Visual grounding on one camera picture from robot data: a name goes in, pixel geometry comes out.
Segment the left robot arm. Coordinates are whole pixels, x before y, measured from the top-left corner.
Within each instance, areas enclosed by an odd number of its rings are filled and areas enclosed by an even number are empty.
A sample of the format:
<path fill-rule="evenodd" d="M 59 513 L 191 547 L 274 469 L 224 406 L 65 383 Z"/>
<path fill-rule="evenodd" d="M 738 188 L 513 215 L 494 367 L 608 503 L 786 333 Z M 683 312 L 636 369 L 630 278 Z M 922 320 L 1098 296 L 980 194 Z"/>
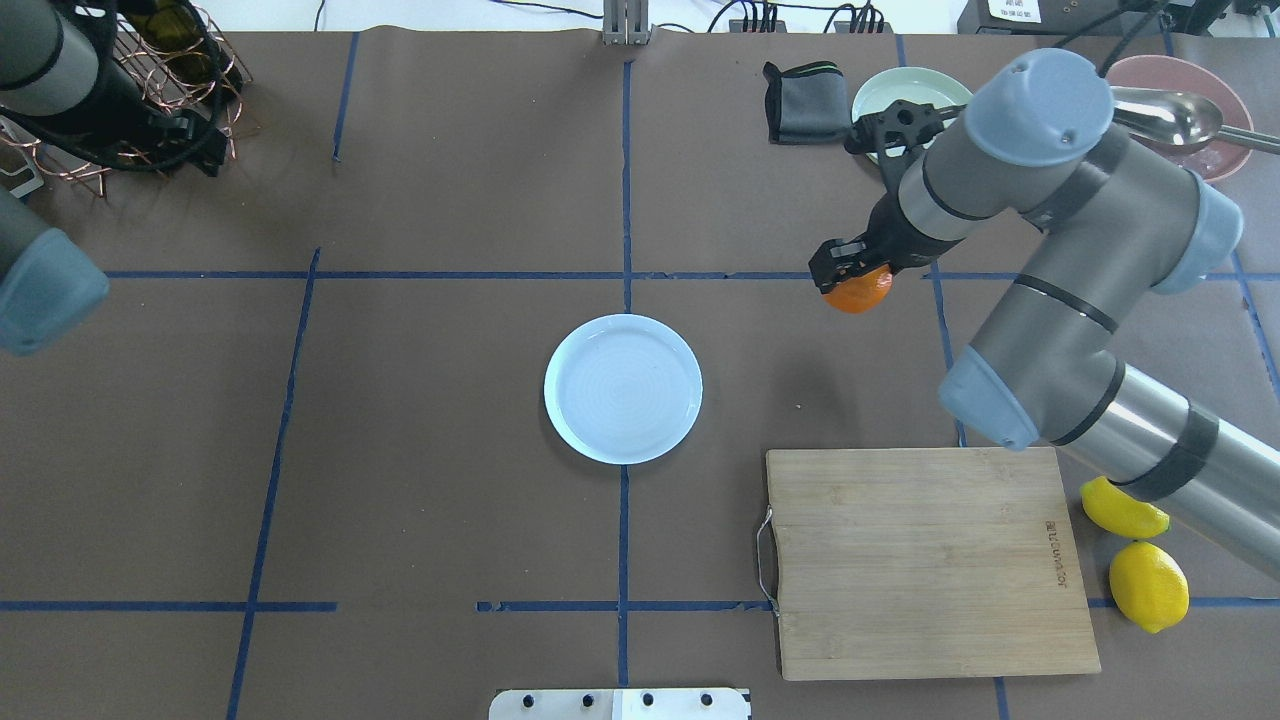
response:
<path fill-rule="evenodd" d="M 35 176 L 214 177 L 241 78 L 189 1 L 5 1 L 3 151 Z M 108 296 L 109 279 L 3 182 L 3 348 L 28 356 Z"/>

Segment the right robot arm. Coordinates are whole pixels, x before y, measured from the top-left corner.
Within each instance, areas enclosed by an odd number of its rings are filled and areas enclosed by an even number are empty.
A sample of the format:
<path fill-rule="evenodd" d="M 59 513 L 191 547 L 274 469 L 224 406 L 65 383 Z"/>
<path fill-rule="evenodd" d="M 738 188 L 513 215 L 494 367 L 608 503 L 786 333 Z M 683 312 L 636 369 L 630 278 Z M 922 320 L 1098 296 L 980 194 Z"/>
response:
<path fill-rule="evenodd" d="M 925 266 L 1014 210 L 1039 247 L 956 356 L 940 401 L 987 439 L 1055 445 L 1271 577 L 1277 451 L 1108 351 L 1148 292 L 1180 293 L 1224 264 L 1239 206 L 1112 122 L 1114 92 L 1083 56 L 1011 60 L 943 127 L 932 108 L 870 119 L 884 196 L 854 240 L 809 269 L 824 296 L 886 269 Z"/>

